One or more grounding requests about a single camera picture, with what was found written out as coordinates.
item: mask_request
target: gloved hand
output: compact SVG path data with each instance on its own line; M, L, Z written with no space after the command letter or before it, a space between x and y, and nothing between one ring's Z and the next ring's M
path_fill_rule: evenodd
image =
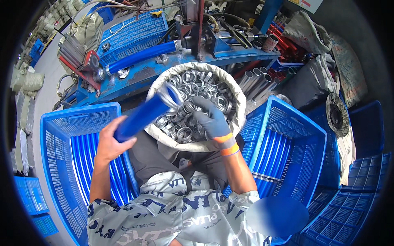
M193 117L198 120L208 135L219 143L222 155L232 155L240 150L232 135L230 128L224 119L223 113L209 100L202 96L191 98L194 104L203 111L193 112Z

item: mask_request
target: pile of metal rings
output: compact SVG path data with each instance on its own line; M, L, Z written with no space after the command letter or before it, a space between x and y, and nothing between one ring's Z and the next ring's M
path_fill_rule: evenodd
M236 103L230 88L212 72L189 69L172 75L166 83L172 84L180 93L183 103L177 109L159 116L154 124L180 144L210 140L204 128L193 118L194 111L203 111L191 100L202 96L223 112L228 124L236 113Z

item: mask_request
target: silver metal tube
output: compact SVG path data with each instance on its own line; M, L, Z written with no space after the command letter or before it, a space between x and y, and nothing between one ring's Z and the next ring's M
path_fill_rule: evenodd
M263 79L257 82L255 87L253 87L253 89L246 97L248 100L252 100L272 80L271 76L268 74L265 74L264 76L262 76L262 78Z
M228 64L227 67L226 67L226 72L227 73L231 73L232 70L234 69L234 66L235 66L235 63Z
M253 73L251 71L246 71L245 74L242 76L242 79L239 83L241 89L251 80L253 77Z
M260 67L260 71L264 75L268 74L268 70L265 67Z
M256 84L257 80L261 75L261 71L258 68L254 68L252 71L253 71L253 77L249 80L249 83L247 83L242 89L242 92L244 94L247 94L249 89L253 88L253 86Z
M275 89L275 87L277 87L280 83L281 81L278 78L274 78L273 81L268 83L268 85L259 94L257 94L253 100L257 101L261 99L265 94Z

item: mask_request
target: forearm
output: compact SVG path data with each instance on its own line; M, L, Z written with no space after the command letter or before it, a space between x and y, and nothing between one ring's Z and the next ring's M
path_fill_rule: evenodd
M257 190L256 182L240 151L223 156L223 162L232 191L242 194Z
M109 163L95 157L89 202L95 199L111 201L111 182Z

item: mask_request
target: tin can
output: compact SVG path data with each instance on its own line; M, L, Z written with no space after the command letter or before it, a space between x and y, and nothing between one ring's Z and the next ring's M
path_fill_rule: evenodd
M265 41L265 43L263 44L263 48L262 50L270 53L276 46L276 44L279 42L279 39L273 35L272 33L270 33L268 35L267 40Z

